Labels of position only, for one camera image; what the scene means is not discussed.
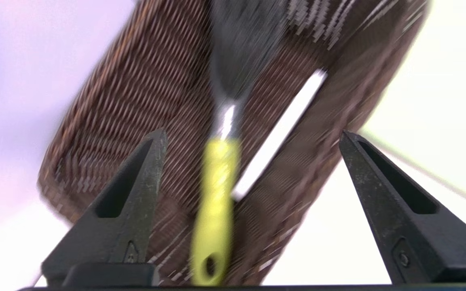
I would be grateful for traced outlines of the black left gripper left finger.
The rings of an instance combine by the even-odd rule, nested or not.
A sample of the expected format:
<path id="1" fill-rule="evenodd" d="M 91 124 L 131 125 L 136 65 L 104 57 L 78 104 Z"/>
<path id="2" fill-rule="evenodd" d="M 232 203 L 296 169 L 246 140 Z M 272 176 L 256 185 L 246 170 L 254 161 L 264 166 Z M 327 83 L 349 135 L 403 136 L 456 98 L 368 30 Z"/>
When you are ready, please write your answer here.
<path id="1" fill-rule="evenodd" d="M 153 280 L 146 250 L 167 147 L 146 135 L 41 265 L 47 280 Z"/>

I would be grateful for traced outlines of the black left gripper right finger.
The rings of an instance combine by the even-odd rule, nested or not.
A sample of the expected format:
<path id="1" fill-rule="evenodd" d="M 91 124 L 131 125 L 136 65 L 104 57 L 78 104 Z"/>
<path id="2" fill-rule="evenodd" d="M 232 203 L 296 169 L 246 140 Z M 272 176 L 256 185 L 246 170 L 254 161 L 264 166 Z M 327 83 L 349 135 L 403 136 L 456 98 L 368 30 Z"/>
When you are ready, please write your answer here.
<path id="1" fill-rule="evenodd" d="M 361 135 L 339 149 L 392 283 L 466 283 L 466 223 Z"/>

